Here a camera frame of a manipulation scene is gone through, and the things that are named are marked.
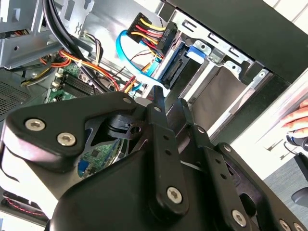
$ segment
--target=orange wire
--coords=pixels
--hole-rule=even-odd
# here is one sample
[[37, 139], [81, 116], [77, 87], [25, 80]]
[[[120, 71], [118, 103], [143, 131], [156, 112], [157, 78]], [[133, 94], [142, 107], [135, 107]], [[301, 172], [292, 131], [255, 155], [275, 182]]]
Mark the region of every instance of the orange wire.
[[[47, 62], [43, 58], [40, 58], [40, 61], [42, 63], [44, 63], [45, 65], [47, 64]], [[65, 66], [70, 65], [71, 62], [72, 62], [72, 60], [66, 58], [66, 60], [64, 62], [62, 62], [62, 63], [52, 63], [51, 67], [65, 67]]]
[[116, 91], [120, 91], [120, 87], [117, 84], [116, 80], [106, 70], [102, 69], [100, 66], [96, 66], [92, 63], [89, 63], [89, 62], [86, 62], [86, 61], [83, 61], [83, 60], [79, 60], [78, 58], [72, 56], [71, 54], [68, 54], [65, 51], [60, 51], [59, 53], [66, 58], [69, 58], [69, 59], [71, 59], [75, 62], [81, 63], [82, 65], [88, 66], [88, 67], [100, 72], [101, 74], [103, 74], [107, 79], [109, 79], [112, 82]]

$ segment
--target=metal plate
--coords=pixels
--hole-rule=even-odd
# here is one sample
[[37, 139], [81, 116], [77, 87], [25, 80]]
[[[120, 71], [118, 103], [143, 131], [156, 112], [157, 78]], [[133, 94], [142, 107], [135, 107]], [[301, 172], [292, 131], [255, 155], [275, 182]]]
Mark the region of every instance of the metal plate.
[[47, 90], [39, 85], [20, 87], [22, 78], [8, 71], [0, 71], [0, 129], [2, 121], [12, 110], [21, 106], [44, 102]]

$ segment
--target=finger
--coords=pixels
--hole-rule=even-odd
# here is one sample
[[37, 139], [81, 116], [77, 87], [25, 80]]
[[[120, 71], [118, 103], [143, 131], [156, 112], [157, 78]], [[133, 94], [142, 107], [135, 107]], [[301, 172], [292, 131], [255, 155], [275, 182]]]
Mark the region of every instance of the finger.
[[294, 122], [283, 125], [286, 131], [295, 131], [303, 128], [308, 128], [308, 117], [296, 120]]
[[295, 120], [298, 120], [304, 117], [308, 117], [308, 107], [298, 109], [297, 111], [287, 115], [280, 122], [282, 124], [287, 124], [287, 123], [290, 123], [292, 121], [295, 121]]
[[303, 108], [303, 107], [308, 107], [308, 99], [304, 100], [304, 101], [300, 104], [299, 108]]
[[308, 136], [308, 128], [297, 130], [292, 134], [294, 138], [303, 138]]

